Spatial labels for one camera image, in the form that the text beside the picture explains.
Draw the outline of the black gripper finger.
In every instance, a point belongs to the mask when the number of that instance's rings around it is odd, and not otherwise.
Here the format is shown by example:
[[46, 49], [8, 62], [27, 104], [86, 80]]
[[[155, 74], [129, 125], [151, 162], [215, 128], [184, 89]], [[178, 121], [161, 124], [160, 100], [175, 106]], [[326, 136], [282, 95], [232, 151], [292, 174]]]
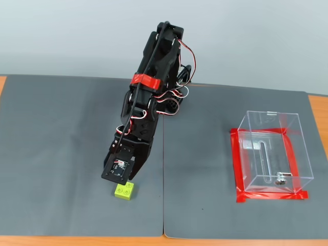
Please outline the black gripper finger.
[[104, 159], [104, 170], [111, 169], [113, 166], [113, 154], [108, 152]]
[[132, 180], [135, 177], [135, 175], [139, 172], [141, 167], [147, 161], [149, 155], [150, 155], [150, 153], [146, 153], [146, 152], [137, 152], [136, 153], [136, 155], [134, 156], [135, 157], [134, 165], [133, 165], [133, 168], [129, 175], [129, 180]]

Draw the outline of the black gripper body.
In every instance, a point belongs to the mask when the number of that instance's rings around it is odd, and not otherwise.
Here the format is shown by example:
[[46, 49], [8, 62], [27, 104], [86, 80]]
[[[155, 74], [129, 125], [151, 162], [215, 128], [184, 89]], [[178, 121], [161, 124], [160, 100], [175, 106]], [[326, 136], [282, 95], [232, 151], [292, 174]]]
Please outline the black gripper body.
[[134, 157], [134, 160], [147, 160], [153, 140], [150, 142], [139, 140], [135, 136], [124, 136], [120, 140], [121, 135], [114, 135], [114, 140], [109, 148], [109, 155], [114, 155], [120, 160], [130, 160]]

